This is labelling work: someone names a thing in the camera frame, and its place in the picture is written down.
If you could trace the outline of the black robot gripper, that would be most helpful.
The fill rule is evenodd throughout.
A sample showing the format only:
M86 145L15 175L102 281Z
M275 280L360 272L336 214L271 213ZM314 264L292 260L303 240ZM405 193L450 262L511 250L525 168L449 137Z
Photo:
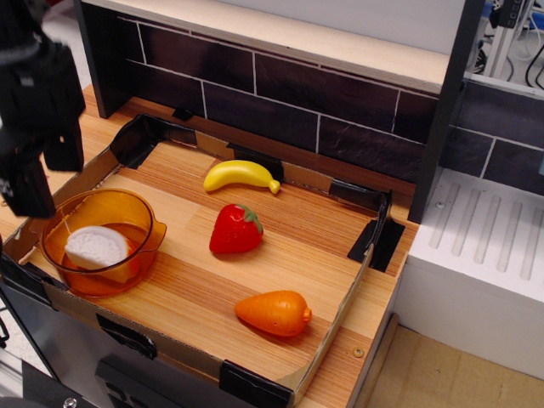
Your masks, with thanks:
M30 58L1 67L1 195L15 216L54 216L38 156L50 170L81 172L84 110L77 68L64 44L42 42Z

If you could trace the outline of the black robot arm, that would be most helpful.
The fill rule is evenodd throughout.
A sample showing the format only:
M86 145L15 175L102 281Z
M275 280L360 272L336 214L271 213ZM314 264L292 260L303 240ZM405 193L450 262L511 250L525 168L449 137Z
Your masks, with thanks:
M85 102L70 48L42 29L44 1L1 3L1 195L16 216L51 218L45 170L83 168Z

